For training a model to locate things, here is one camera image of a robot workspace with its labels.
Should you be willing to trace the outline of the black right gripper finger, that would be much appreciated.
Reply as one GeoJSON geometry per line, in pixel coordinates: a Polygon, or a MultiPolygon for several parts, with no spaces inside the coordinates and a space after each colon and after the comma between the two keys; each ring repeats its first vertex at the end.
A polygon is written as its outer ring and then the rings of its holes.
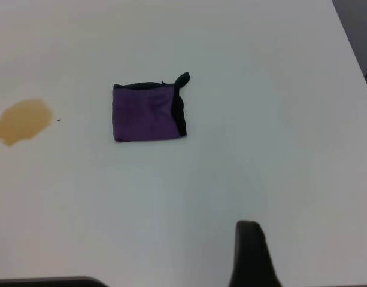
{"type": "Polygon", "coordinates": [[[229,286],[281,286],[265,233],[255,221],[238,221],[233,272],[229,286]]]}

